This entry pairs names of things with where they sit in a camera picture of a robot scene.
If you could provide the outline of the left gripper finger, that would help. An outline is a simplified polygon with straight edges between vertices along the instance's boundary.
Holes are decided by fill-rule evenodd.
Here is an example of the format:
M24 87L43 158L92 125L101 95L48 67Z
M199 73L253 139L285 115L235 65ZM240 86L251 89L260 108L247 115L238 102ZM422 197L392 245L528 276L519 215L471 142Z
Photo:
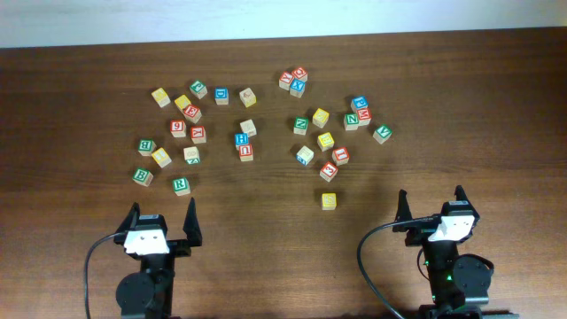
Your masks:
M127 232L130 229L134 228L139 219L139 214L140 214L139 204L137 202L134 202L127 216L122 221L120 226L117 228L116 233Z
M187 214L183 223L183 232L190 246L202 246L202 233L198 223L196 201L190 199Z

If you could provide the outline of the green R block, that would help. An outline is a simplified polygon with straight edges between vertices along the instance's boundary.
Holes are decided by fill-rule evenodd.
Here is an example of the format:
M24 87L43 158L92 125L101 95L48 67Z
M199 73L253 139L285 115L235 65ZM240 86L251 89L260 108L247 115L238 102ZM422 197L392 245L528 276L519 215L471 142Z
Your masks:
M191 193L190 184L186 177L176 178L172 181L174 193L183 196Z

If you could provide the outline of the yellow S block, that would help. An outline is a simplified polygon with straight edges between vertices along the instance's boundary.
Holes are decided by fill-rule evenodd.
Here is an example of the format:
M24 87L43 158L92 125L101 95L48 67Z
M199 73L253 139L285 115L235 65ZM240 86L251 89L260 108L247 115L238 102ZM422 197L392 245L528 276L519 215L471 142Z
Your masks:
M323 193L322 194L322 210L335 210L337 207L337 194L336 193Z

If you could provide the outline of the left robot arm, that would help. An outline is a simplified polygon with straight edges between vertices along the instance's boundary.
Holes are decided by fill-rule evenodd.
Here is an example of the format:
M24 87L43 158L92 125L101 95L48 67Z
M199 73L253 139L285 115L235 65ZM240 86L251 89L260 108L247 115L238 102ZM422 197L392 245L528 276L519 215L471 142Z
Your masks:
M182 239L168 239L163 215L142 215L139 205L132 205L113 240L124 248L125 254L140 262L140 269L125 276L116 289L122 318L172 316L175 261L191 256L191 249L203 243L194 199L189 202L183 232Z

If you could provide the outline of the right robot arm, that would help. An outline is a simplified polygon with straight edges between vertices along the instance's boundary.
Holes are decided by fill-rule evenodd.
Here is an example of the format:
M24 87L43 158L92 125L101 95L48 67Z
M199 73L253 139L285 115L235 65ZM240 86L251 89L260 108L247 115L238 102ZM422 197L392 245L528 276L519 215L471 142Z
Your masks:
M494 265L476 254L460 254L457 246L472 237L479 221L462 186L455 199L447 201L438 214L417 219L412 216L408 193L399 192L395 232L406 234L406 246L419 246L431 287L431 305L418 309L420 318L518 318L509 311L484 312Z

